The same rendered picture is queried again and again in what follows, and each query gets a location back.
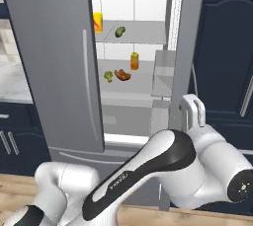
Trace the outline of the grey left fridge door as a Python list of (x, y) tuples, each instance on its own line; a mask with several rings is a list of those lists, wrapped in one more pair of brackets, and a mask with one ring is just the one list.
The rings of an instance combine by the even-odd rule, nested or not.
[[(5, 0), (33, 100), (50, 147), (102, 152), (104, 131), (91, 0)], [(95, 140), (86, 97), (87, 31)]]

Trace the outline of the grey right fridge door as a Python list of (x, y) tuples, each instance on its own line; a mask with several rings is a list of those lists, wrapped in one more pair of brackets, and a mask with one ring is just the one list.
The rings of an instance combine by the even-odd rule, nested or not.
[(169, 115), (170, 129), (181, 129), (179, 107), (182, 97), (188, 94), (202, 2), (203, 0), (182, 0)]

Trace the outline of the navy wall cupboard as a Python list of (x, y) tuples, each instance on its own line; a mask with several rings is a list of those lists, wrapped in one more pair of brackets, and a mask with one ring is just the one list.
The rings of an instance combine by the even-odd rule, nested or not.
[(9, 12), (4, 0), (0, 0), (0, 19), (9, 19)]

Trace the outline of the green pickle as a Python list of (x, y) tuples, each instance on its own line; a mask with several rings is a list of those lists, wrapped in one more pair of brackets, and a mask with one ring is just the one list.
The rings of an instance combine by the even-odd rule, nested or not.
[(115, 31), (115, 37), (116, 38), (120, 38), (125, 31), (126, 31), (125, 27), (119, 27), (119, 28), (117, 28), (116, 31)]

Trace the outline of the orange juice carton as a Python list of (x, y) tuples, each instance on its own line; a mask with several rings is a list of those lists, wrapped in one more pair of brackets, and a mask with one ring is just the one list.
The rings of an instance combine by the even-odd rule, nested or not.
[(130, 55), (130, 69), (131, 70), (137, 70), (138, 69), (138, 53), (133, 52)]

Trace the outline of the grey fridge door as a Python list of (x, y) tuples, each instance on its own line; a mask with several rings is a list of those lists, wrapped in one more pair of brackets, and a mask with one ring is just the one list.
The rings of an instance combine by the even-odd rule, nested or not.
[(181, 129), (179, 107), (182, 97), (188, 94), (202, 2), (203, 0), (182, 0), (169, 115), (170, 129)]
[[(33, 100), (50, 147), (102, 152), (104, 131), (91, 0), (5, 0)], [(86, 97), (87, 31), (95, 140)]]

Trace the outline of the navy base cupboard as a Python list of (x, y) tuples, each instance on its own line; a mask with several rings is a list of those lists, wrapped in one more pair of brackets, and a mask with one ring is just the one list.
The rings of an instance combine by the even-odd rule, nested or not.
[[(33, 104), (0, 102), (0, 113), (10, 116), (0, 118), (0, 131), (4, 131), (11, 148), (8, 155), (0, 138), (0, 174), (33, 176), (41, 163), (50, 161), (36, 107)], [(14, 152), (9, 131), (16, 140), (19, 155)]]

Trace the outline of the glass fridge shelf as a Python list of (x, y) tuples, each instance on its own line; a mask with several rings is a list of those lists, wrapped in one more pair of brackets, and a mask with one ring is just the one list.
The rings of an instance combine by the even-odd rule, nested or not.
[[(119, 38), (119, 27), (126, 31)], [(103, 31), (95, 33), (96, 42), (165, 44), (165, 23), (160, 21), (108, 21), (103, 22)]]
[[(131, 70), (126, 60), (99, 59), (99, 80), (103, 105), (148, 107), (152, 106), (153, 61), (140, 61), (137, 70)], [(121, 81), (116, 75), (108, 83), (104, 78), (106, 71), (123, 69), (131, 75), (127, 81)]]

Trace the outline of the yellow carton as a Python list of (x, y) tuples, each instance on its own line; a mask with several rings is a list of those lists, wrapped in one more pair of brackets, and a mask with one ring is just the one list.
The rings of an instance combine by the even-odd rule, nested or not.
[(103, 14), (101, 12), (93, 14), (93, 25), (96, 33), (101, 33), (103, 31)]

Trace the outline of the tall navy cupboard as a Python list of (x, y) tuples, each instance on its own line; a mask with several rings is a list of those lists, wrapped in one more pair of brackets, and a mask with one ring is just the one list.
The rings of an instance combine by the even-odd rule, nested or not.
[(194, 66), (207, 123), (253, 164), (253, 95), (240, 116), (253, 75), (253, 0), (203, 0)]

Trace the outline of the grey fridge freezer drawer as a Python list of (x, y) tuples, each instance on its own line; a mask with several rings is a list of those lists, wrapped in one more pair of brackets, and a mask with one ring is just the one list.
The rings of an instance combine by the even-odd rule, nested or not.
[[(59, 152), (78, 156), (87, 159), (107, 160), (107, 161), (127, 161), (135, 151), (123, 151), (116, 150), (115, 148), (106, 149), (104, 153), (85, 153), (70, 150), (63, 150), (59, 148), (49, 148), (49, 153), (52, 161), (64, 162), (76, 165), (85, 165), (91, 168), (95, 168), (100, 177), (100, 181), (114, 172), (120, 165), (107, 165), (100, 163), (83, 162), (71, 158), (67, 158), (59, 155)], [(138, 205), (138, 206), (157, 206), (159, 204), (158, 198), (159, 183), (156, 179), (148, 180), (143, 186), (141, 186), (136, 192), (129, 196), (124, 204)]]

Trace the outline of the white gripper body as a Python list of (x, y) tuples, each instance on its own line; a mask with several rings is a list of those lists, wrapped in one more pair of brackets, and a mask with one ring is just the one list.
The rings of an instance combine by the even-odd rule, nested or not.
[(183, 131), (206, 125), (206, 108), (196, 95), (185, 95), (181, 101), (180, 111)]

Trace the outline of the brown cooked meat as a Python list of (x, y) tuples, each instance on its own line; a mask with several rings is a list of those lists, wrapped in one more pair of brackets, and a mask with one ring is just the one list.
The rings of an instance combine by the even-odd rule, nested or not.
[(116, 70), (115, 75), (121, 80), (121, 81), (127, 81), (130, 79), (131, 75), (129, 73), (125, 73), (123, 69)]

